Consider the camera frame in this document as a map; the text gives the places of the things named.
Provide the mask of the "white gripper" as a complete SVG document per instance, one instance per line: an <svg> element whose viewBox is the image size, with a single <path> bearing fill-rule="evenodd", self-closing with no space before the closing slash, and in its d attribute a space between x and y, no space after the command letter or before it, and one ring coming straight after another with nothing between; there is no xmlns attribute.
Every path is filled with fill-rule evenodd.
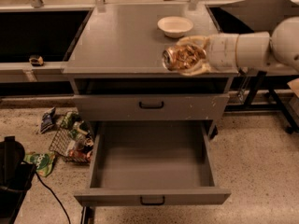
<svg viewBox="0 0 299 224"><path fill-rule="evenodd" d="M238 34L217 34L208 36L192 35L182 37L178 46L206 47L208 63L197 63L192 68L180 71L183 76L196 76L209 73L211 68L219 72L236 69L236 43Z"/></svg>

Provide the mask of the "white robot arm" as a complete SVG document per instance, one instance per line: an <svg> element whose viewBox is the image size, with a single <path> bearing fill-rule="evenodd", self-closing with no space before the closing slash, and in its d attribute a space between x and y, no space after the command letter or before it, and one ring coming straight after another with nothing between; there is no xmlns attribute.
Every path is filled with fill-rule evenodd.
<svg viewBox="0 0 299 224"><path fill-rule="evenodd" d="M291 17L272 33L193 35L177 42L178 70L195 76L212 70L257 69L266 71L274 63L299 71L299 18Z"/></svg>

